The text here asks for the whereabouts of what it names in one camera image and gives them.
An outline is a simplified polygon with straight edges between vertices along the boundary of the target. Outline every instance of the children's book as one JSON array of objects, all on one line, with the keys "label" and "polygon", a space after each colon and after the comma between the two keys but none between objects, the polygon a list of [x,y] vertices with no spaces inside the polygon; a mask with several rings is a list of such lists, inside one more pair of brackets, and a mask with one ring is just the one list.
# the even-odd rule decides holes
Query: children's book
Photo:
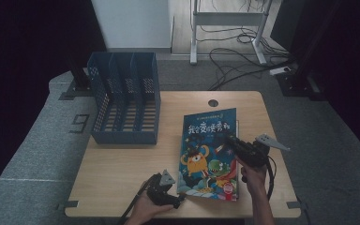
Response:
[{"label": "children's book", "polygon": [[225,145],[237,135],[236,109],[184,116],[177,192],[210,199],[236,201],[235,153]]}]

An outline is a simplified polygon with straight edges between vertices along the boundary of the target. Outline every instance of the black round hole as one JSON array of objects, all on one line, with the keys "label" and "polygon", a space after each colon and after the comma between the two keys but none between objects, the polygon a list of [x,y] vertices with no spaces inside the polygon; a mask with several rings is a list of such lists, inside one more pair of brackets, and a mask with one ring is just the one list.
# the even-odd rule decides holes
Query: black round hole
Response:
[{"label": "black round hole", "polygon": [[218,101],[212,99],[207,102],[211,107],[216,107],[218,105]]}]

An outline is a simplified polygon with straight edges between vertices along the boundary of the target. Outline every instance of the file organizer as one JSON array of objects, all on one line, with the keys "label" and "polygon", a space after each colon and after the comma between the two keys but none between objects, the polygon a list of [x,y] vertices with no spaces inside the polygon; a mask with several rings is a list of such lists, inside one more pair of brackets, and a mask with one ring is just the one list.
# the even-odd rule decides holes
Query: file organizer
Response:
[{"label": "file organizer", "polygon": [[93,52],[87,69],[97,104],[99,144],[156,144],[160,93],[152,52]]}]

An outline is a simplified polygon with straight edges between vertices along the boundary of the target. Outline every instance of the human hand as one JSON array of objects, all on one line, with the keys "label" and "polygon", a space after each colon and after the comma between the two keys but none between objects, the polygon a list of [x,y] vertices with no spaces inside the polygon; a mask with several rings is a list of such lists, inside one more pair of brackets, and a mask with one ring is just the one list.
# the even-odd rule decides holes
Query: human hand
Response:
[{"label": "human hand", "polygon": [[264,165],[260,168],[253,168],[248,166],[239,157],[235,156],[236,160],[243,166],[241,174],[247,179],[247,190],[253,197],[262,191],[265,192],[265,176],[267,174],[267,167]]},{"label": "human hand", "polygon": [[163,213],[173,209],[173,205],[155,205],[150,198],[148,198],[145,191],[136,201],[133,211],[125,224],[127,225],[140,225],[149,221],[156,214]]}]

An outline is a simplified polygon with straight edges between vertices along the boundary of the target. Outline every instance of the gray carpet floor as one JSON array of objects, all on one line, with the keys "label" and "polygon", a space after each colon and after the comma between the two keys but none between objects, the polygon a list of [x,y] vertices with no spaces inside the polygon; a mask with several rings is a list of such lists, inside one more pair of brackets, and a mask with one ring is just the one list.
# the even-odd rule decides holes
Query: gray carpet floor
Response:
[{"label": "gray carpet floor", "polygon": [[[244,64],[238,60],[219,63],[233,67]],[[191,66],[187,59],[158,59],[157,65],[162,91],[208,90],[219,76],[209,60]],[[96,115],[92,97],[59,99],[71,82],[70,72],[50,81],[44,108],[0,176],[0,224],[115,223],[115,218],[73,218],[64,214],[63,205]],[[229,82],[221,90],[261,92],[277,139],[292,148],[283,156],[303,213],[298,218],[276,219],[276,224],[360,224],[360,142],[328,102],[282,96],[276,78],[268,71]],[[156,219],[152,224],[169,222],[244,224],[239,219]]]}]

